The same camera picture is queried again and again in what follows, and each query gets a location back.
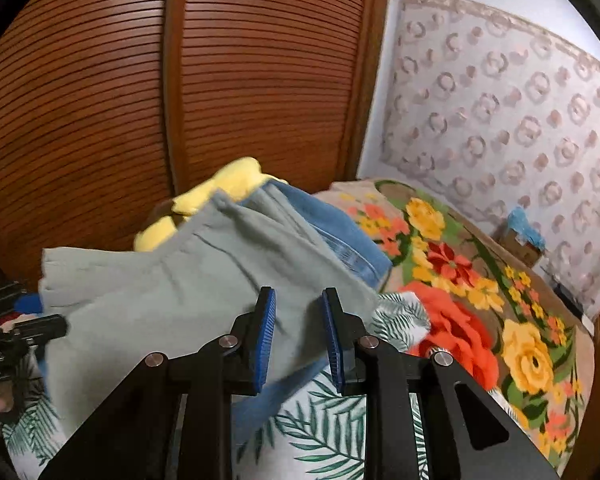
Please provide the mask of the folded blue jeans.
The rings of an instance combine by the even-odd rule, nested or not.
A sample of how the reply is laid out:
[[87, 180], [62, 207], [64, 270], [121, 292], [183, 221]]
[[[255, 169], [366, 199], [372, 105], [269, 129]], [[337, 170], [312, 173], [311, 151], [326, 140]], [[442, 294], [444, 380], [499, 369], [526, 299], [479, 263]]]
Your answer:
[[322, 291], [335, 287], [369, 318], [390, 262], [342, 211], [283, 183], [268, 183], [224, 214], [238, 262], [278, 295], [268, 382], [234, 407], [233, 437], [245, 443], [326, 365]]

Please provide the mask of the floral blanket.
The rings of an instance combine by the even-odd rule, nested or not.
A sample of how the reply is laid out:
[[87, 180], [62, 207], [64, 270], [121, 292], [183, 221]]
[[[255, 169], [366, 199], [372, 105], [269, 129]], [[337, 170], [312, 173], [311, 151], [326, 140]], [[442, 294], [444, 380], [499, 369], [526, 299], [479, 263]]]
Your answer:
[[430, 332], [412, 354], [451, 352], [504, 398], [562, 474], [588, 406], [594, 344], [550, 286], [450, 206], [404, 183], [339, 182], [317, 198], [389, 257], [385, 292], [414, 292], [424, 305]]

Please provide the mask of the palm leaf bed sheet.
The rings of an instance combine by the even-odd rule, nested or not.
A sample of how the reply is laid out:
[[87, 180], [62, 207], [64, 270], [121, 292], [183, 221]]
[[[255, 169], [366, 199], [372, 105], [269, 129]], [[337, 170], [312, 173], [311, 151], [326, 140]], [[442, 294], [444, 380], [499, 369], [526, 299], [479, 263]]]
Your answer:
[[[232, 430], [242, 479], [358, 479], [366, 443], [366, 403], [343, 398], [330, 377], [320, 312], [321, 289], [279, 287], [268, 381], [234, 405]], [[17, 404], [0, 429], [17, 474], [36, 479], [78, 427], [148, 352], [171, 358], [220, 336], [248, 310], [209, 297], [169, 304], [102, 300], [66, 309], [69, 333], [45, 360], [26, 356], [12, 392]]]

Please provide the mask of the brown louvered wardrobe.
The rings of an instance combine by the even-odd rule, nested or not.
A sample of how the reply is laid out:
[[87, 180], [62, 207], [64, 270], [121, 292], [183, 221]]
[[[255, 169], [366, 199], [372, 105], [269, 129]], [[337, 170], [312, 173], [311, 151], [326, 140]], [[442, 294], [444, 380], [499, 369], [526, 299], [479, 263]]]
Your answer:
[[388, 0], [0, 0], [0, 269], [125, 250], [242, 156], [309, 192], [358, 170]]

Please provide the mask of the grey sweat pants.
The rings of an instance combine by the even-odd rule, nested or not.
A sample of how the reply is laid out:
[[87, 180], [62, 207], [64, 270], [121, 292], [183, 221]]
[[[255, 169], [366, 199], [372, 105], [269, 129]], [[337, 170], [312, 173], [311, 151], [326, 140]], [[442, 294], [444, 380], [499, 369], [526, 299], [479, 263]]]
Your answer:
[[254, 292], [248, 312], [260, 289], [272, 286], [256, 285], [237, 260], [239, 240], [224, 207], [240, 202], [215, 193], [201, 211], [152, 252], [45, 249], [38, 285], [45, 311], [68, 320], [68, 307], [95, 300], [111, 306], [115, 302], [136, 304], [151, 297], [169, 304], [209, 297], [216, 304], [234, 304], [239, 296]]

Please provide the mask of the yellow plush toy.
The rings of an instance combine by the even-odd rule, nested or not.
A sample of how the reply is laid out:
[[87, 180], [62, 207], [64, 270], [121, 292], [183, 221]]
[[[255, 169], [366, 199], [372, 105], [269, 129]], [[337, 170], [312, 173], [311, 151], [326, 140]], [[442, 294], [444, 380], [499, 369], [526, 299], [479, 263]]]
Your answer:
[[285, 180], [264, 174], [260, 162], [253, 157], [242, 157], [230, 162], [208, 180], [155, 206], [148, 216], [146, 226], [134, 237], [134, 250], [152, 252], [178, 232], [183, 223], [193, 218], [215, 192], [221, 191], [238, 202], [271, 180], [285, 183]]

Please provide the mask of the cardboard box with blue cloth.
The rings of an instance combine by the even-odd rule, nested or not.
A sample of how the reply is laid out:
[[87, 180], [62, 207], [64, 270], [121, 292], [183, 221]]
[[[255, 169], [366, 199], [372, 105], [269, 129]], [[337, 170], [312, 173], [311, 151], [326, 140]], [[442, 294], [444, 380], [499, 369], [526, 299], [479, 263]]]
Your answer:
[[526, 212], [517, 206], [498, 229], [496, 239], [505, 250], [528, 268], [533, 268], [544, 255], [545, 238], [529, 222]]

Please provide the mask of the circle patterned curtain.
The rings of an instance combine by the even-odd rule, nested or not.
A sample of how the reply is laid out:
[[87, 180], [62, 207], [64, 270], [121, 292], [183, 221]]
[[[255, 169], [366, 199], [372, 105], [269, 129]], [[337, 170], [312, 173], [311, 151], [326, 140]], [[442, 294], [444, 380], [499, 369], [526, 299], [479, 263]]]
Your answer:
[[382, 161], [485, 230], [514, 209], [600, 314], [600, 62], [472, 0], [398, 0]]

